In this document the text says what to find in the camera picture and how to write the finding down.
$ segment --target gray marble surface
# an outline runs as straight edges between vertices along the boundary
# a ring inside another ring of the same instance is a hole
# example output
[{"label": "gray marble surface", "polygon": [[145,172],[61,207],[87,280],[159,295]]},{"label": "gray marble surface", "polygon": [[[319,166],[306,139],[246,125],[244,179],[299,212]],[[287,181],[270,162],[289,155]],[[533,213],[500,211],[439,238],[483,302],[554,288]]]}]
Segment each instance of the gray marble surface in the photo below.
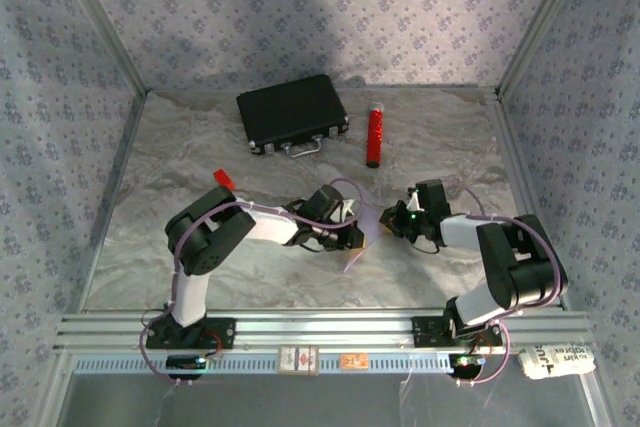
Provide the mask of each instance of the gray marble surface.
[{"label": "gray marble surface", "polygon": [[[383,209],[404,198],[415,182],[442,178],[454,211],[477,211],[464,186],[482,199],[487,212],[515,215],[485,114],[489,100],[481,91],[378,88],[339,94],[351,129],[326,141],[319,154],[299,159],[249,153],[236,94],[150,94],[85,307],[162,305],[172,270],[164,226],[215,185],[212,173],[219,168],[235,181],[236,195],[267,205],[306,198],[323,183],[347,177],[362,185],[375,208]],[[364,165],[372,101],[386,108],[377,170]],[[430,247],[426,241],[420,246]],[[443,249],[425,255],[391,234],[343,273],[348,259],[345,252],[312,254],[247,240],[214,271],[207,306],[441,307],[483,278],[476,253]]]}]

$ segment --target briefcase handle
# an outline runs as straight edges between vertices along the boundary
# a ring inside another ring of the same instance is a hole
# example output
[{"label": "briefcase handle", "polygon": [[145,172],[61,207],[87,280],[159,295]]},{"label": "briefcase handle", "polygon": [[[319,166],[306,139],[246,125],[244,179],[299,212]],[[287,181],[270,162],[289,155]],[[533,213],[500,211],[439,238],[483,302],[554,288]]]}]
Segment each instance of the briefcase handle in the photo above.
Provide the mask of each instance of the briefcase handle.
[{"label": "briefcase handle", "polygon": [[322,148],[322,134],[314,135],[312,137],[312,139],[316,142],[316,148],[315,149],[309,149],[309,150],[305,150],[303,152],[298,152],[297,154],[292,154],[291,153],[291,142],[287,142],[285,144],[282,144],[282,148],[287,153],[287,155],[289,157],[291,157],[292,159],[295,159],[296,157],[302,157],[303,155],[315,154],[316,152],[320,152],[320,149]]}]

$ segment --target aluminum rail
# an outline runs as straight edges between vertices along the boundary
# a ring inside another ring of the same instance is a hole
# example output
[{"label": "aluminum rail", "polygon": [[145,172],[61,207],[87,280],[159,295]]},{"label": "aluminum rail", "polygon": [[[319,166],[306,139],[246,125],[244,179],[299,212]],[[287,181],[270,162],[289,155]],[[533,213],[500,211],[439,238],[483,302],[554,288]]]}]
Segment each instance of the aluminum rail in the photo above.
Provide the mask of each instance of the aluminum rail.
[{"label": "aluminum rail", "polygon": [[[143,312],[68,315],[60,323],[54,350],[74,354],[131,353],[138,350]],[[276,352],[282,345],[313,345],[323,352],[463,353],[460,347],[413,347],[411,318],[439,316],[436,309],[340,309],[210,311],[209,317],[237,319],[234,353]],[[566,342],[593,343],[585,312],[557,307],[524,312],[505,319],[512,346]],[[154,350],[154,353],[167,351]],[[494,354],[504,352],[493,349]]]}]

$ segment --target small sticker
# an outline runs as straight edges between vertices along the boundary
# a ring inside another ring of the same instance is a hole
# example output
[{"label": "small sticker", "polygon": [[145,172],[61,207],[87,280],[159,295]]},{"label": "small sticker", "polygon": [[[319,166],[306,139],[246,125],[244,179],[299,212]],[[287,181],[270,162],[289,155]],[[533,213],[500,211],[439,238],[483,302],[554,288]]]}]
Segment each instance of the small sticker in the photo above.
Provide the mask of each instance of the small sticker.
[{"label": "small sticker", "polygon": [[318,348],[280,347],[278,372],[281,374],[316,375],[318,373]]},{"label": "small sticker", "polygon": [[369,356],[367,354],[342,354],[340,368],[342,370],[366,370],[369,368]]}]

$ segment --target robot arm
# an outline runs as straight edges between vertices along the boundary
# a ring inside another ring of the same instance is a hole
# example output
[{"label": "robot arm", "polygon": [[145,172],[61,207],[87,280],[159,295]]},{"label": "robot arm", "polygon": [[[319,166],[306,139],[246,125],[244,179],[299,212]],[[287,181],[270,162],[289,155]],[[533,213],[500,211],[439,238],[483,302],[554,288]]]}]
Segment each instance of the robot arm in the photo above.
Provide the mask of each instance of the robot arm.
[{"label": "robot arm", "polygon": [[[178,241],[197,219],[217,206],[236,201],[242,199],[236,199],[226,187],[216,187],[173,217],[165,227],[169,250],[175,253]],[[315,222],[337,224],[352,214],[352,204],[353,200],[344,199],[334,187],[324,185],[308,200],[296,200],[283,210]],[[244,239],[267,240],[283,246],[304,245],[315,239],[328,251],[355,249],[364,244],[364,234],[358,229],[357,222],[327,230],[239,206],[225,209],[196,228],[180,252],[182,270],[177,274],[171,315],[181,327],[204,318],[211,272]]]},{"label": "robot arm", "polygon": [[[440,180],[420,182],[409,189],[408,195],[408,202],[398,201],[380,218],[394,235],[407,238],[412,244],[424,236],[438,250],[455,247],[480,252],[482,256],[486,283],[449,300],[445,307],[444,316],[450,323],[452,337],[484,330],[491,319],[551,294],[553,265],[527,229],[513,222],[452,215]],[[537,232],[550,245],[536,216],[524,215],[516,217],[516,221]],[[567,276],[559,262],[558,267],[563,293],[568,286]]]}]

